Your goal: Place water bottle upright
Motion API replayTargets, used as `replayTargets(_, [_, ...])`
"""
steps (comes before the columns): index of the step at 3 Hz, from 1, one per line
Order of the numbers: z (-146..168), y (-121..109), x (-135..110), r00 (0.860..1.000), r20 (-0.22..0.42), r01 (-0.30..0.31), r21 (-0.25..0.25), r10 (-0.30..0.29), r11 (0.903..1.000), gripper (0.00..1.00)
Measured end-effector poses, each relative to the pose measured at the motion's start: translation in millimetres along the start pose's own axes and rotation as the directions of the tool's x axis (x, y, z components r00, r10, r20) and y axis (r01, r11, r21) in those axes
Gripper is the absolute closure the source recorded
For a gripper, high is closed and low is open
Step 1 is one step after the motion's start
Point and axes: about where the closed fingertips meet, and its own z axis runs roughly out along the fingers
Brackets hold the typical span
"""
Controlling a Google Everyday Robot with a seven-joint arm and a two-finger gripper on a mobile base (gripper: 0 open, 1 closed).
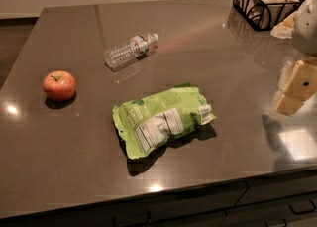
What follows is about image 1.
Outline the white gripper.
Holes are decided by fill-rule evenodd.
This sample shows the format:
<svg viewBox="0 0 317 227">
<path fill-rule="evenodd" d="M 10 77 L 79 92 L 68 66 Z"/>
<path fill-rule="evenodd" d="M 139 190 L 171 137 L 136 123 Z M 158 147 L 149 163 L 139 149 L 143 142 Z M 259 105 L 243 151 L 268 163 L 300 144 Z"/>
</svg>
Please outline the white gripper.
<svg viewBox="0 0 317 227">
<path fill-rule="evenodd" d="M 317 0 L 305 0 L 297 10 L 272 28 L 270 34 L 291 39 L 302 53 L 317 56 Z M 275 111 L 294 115 L 317 92 L 317 64 L 311 60 L 288 61 L 275 94 Z"/>
</svg>

